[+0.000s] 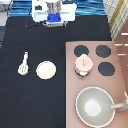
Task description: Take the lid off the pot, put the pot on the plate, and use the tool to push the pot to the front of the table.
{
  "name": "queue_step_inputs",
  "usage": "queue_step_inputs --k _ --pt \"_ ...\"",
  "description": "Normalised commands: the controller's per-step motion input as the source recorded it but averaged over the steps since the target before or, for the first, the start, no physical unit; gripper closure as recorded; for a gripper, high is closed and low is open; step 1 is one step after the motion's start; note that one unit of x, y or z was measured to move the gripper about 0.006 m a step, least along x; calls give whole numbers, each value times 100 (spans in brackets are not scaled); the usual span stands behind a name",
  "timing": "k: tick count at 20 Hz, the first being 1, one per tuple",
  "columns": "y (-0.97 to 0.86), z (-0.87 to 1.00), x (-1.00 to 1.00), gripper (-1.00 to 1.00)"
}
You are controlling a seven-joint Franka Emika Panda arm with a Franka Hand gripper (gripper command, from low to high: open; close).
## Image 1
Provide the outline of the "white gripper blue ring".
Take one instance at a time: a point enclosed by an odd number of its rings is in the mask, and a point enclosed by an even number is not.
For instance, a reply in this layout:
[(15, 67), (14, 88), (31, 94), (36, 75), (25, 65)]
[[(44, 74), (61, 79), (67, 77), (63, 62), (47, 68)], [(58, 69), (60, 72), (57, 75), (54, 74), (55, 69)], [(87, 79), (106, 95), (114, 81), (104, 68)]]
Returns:
[(60, 13), (51, 14), (49, 13), (46, 20), (47, 27), (58, 27), (63, 26), (63, 21), (61, 20)]

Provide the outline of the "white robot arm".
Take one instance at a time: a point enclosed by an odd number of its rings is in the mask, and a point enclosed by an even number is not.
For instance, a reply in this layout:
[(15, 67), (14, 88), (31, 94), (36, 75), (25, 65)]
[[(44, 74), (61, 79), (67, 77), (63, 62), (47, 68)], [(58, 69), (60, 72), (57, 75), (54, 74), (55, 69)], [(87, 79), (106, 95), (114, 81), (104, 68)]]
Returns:
[(66, 26), (75, 20), (73, 0), (32, 0), (32, 18), (46, 27)]

